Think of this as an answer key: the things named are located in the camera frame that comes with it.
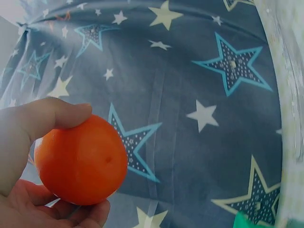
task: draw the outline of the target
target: cream star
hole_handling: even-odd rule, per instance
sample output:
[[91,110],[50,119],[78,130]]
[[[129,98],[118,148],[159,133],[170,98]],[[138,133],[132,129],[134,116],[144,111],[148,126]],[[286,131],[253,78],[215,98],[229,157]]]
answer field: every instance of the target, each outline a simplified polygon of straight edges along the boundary
[[128,18],[124,16],[124,13],[122,11],[119,12],[119,14],[114,14],[115,20],[112,22],[112,24],[116,23],[117,25],[120,25],[124,20],[127,20]]
[[167,30],[170,30],[171,22],[173,19],[183,16],[182,13],[177,13],[169,10],[169,0],[165,1],[160,8],[149,7],[153,13],[156,14],[156,19],[150,26],[163,24]]
[[56,67],[62,68],[63,65],[64,65],[64,63],[67,61],[67,59],[68,59],[68,58],[66,58],[66,56],[62,56],[60,59],[55,60],[56,64],[55,64],[55,66],[54,66],[54,69],[55,69]]
[[19,49],[15,49],[15,50],[13,51],[13,54],[11,54],[11,56],[14,57],[15,55],[18,54],[18,52],[19,52]]
[[188,114],[187,117],[198,121],[200,133],[206,124],[218,126],[218,122],[212,117],[216,108],[216,105],[205,108],[198,100],[196,100],[196,112]]
[[64,26],[63,29],[62,29],[62,36],[63,36],[64,38],[67,38],[67,32],[68,32],[67,26]]
[[167,48],[171,48],[170,45],[163,44],[161,41],[155,42],[155,41],[149,40],[149,42],[152,43],[151,46],[150,46],[150,47],[152,47],[152,48],[154,48],[154,47],[159,47],[159,48],[162,48],[162,49],[164,49],[164,50],[166,50],[166,51],[167,51]]
[[43,13],[43,18],[46,18],[47,14],[48,14],[48,9],[42,11],[42,13]]
[[85,2],[85,3],[81,3],[81,4],[79,4],[78,6],[76,6],[77,8],[80,8],[80,9],[82,9],[82,10],[84,10],[84,6],[87,4],[87,2]]
[[107,81],[109,78],[114,77],[114,75],[113,75],[113,69],[111,69],[111,70],[107,69],[107,70],[106,70],[106,73],[104,74],[104,77],[106,78],[106,79],[105,79],[106,81]]
[[147,216],[142,210],[137,209],[138,225],[133,228],[160,228],[162,221],[165,219],[168,211],[164,211],[152,217]]
[[[256,213],[261,213],[260,211],[265,211],[265,207],[271,208],[271,211],[267,211],[268,213],[272,213],[274,218],[276,217],[275,205],[279,199],[279,193],[274,195],[275,199],[273,202],[269,202],[269,200],[265,199],[267,196],[271,195],[280,188],[280,183],[275,184],[272,187],[268,187],[266,181],[263,177],[263,174],[253,156],[251,156],[251,168],[250,168],[250,177],[249,177],[249,185],[248,185],[248,192],[247,195],[235,197],[231,199],[213,199],[211,202],[218,205],[219,207],[225,209],[226,211],[237,214],[238,210],[233,208],[233,205],[241,205],[241,208],[246,210],[246,204],[251,202],[251,207],[255,207]],[[256,216],[258,220],[256,223],[258,225],[269,226],[267,222],[264,220],[260,220],[261,217]]]
[[70,94],[67,91],[67,85],[72,79],[73,76],[70,76],[66,81],[62,81],[59,77],[55,87],[51,92],[48,93],[48,96],[59,98],[60,96],[69,96]]
[[221,26],[221,23],[223,23],[223,22],[220,20],[220,17],[219,17],[219,16],[217,16],[217,17],[212,16],[212,19],[213,19],[213,22],[218,23],[219,26]]
[[99,16],[101,14],[100,9],[95,9],[95,14],[97,14],[97,16]]

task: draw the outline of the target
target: dotted star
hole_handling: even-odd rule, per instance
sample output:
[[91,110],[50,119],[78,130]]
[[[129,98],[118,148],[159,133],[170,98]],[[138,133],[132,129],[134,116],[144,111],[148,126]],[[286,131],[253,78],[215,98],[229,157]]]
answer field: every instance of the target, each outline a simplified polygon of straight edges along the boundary
[[152,48],[159,47],[159,48],[164,49],[166,51],[167,51],[167,48],[171,48],[170,45],[163,44],[161,41],[155,42],[155,41],[149,40],[149,42],[152,43],[151,46],[150,46]]
[[253,6],[255,5],[254,0],[224,0],[224,4],[228,11],[233,10],[233,8],[235,8],[235,6],[238,2],[246,3],[249,5],[253,5]]
[[215,33],[215,37],[218,44],[219,57],[208,61],[192,62],[216,73],[220,73],[227,96],[230,96],[241,82],[272,91],[267,82],[252,67],[262,47],[235,50],[218,33]]
[[252,156],[247,195],[211,201],[233,214],[243,212],[254,224],[267,226],[275,223],[279,193],[280,183],[267,187],[263,174]]
[[148,125],[146,127],[126,132],[113,104],[110,106],[108,122],[118,131],[118,134],[124,143],[128,154],[128,170],[152,181],[160,182],[152,173],[144,159],[139,155],[139,151],[152,134],[160,127],[161,123]]
[[55,87],[51,92],[48,93],[48,96],[59,98],[60,96],[69,96],[70,94],[67,91],[67,85],[71,81],[73,76],[70,76],[67,80],[62,81],[59,77]]
[[216,105],[204,107],[198,100],[196,100],[196,111],[188,114],[187,117],[198,121],[200,133],[206,124],[218,126],[218,122],[212,117],[216,108]]
[[107,81],[109,78],[114,77],[113,69],[107,69],[106,73],[104,74],[105,80]]
[[119,28],[107,25],[87,25],[75,29],[75,32],[83,37],[82,47],[80,48],[76,57],[79,57],[87,49],[89,44],[93,44],[96,48],[103,51],[101,34],[104,31],[118,30]]
[[116,23],[117,25],[120,25],[124,20],[127,20],[128,18],[124,16],[124,13],[122,11],[119,12],[119,14],[114,14],[115,20],[112,22],[112,24]]
[[37,57],[36,51],[34,50],[32,56],[29,58],[29,61],[25,65],[23,65],[21,69],[17,70],[17,72],[23,74],[21,89],[23,88],[29,77],[41,80],[41,76],[39,73],[40,65],[43,60],[49,57],[49,55],[50,53],[46,53],[40,57]]
[[182,13],[169,10],[169,0],[165,1],[160,8],[149,7],[149,9],[157,16],[150,26],[163,24],[168,31],[170,30],[172,20],[183,16]]
[[137,209],[138,225],[133,228],[160,228],[162,221],[165,219],[168,211],[164,211],[152,217],[149,217],[139,208]]

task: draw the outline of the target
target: orange fruit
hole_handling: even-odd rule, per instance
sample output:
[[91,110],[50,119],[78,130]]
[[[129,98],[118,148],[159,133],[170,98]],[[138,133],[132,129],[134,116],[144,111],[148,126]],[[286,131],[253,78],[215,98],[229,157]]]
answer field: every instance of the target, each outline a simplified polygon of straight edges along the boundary
[[34,161],[42,183],[77,205],[102,202],[127,174],[127,154],[118,132],[96,115],[75,128],[50,131],[36,145]]

